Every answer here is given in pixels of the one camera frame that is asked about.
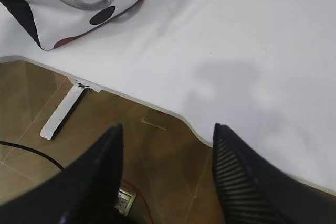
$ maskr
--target tiled floor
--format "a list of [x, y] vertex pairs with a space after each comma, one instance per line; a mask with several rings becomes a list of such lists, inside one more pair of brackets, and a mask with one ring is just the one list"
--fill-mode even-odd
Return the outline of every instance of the tiled floor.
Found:
[[[65, 77], [32, 64], [0, 64], [0, 140], [35, 148], [67, 166], [109, 126], [123, 123], [124, 179], [145, 196], [155, 224], [224, 223], [211, 149], [178, 119], [159, 130], [141, 123], [147, 107], [104, 91], [87, 92], [56, 138], [41, 138], [43, 124], [70, 88]], [[0, 146], [0, 204], [58, 172], [35, 154]], [[146, 223], [142, 207], [132, 215]]]

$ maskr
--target black dot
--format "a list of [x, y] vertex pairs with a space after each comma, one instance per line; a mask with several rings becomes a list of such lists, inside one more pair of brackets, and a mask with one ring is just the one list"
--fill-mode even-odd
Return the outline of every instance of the black dot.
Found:
[[116, 10], [115, 6], [110, 6], [104, 10], [101, 10], [99, 13], [97, 13], [90, 19], [90, 24], [99, 25], [101, 23], [104, 23], [113, 15], [115, 10]]

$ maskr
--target desk surface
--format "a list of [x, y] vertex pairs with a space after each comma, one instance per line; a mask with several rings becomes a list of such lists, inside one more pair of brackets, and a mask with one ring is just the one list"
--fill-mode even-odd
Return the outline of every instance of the desk surface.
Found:
[[40, 50], [3, 6], [0, 62], [22, 59], [183, 119], [229, 125], [283, 171], [336, 191], [336, 0], [145, 0]]

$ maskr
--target desk leg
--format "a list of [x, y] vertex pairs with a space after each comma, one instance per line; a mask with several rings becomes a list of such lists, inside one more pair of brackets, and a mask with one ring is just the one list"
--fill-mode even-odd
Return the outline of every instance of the desk leg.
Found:
[[76, 103], [77, 99], [87, 87], [73, 85], [68, 94], [64, 97], [57, 109], [53, 112], [49, 120], [43, 126], [40, 136], [51, 140], [58, 126]]

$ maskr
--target wall socket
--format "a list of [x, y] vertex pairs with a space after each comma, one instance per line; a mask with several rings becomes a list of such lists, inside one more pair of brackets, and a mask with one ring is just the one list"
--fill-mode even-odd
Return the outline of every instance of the wall socket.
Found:
[[127, 216], [137, 193], [129, 190], [128, 188], [120, 188], [118, 193], [118, 203], [115, 205], [115, 208], [119, 210], [119, 213]]

